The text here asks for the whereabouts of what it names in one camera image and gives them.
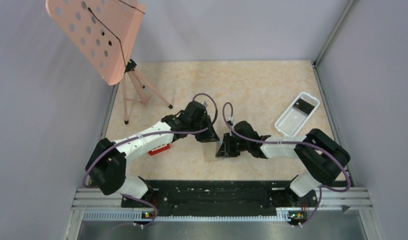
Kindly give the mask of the silver blue credit card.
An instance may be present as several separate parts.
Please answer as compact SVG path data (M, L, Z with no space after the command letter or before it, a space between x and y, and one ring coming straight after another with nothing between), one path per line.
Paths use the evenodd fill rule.
M222 145L223 145L223 141L222 141L222 140L220 140L220 141L218 141L218 142L216 143L216 151L217 151L217 152L221 149Z

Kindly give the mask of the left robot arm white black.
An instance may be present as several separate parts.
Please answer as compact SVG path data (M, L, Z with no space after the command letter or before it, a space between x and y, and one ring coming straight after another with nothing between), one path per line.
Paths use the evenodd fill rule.
M167 115L131 136L115 141L101 139L85 166L86 175L105 196L114 193L132 196L139 206L146 207L152 202L151 187L140 177L129 176L127 166L142 155L188 135L200 143L219 141L204 103L193 100L178 114Z

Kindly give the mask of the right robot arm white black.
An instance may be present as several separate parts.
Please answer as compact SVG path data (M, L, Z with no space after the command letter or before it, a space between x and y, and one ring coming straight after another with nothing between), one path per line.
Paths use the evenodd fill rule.
M304 136L259 135L247 121L231 125L219 143L217 158L236 158L248 152L254 158L299 159L305 171L286 187L285 200L299 206L306 194L317 187L332 187L351 160L350 154L322 130L313 128Z

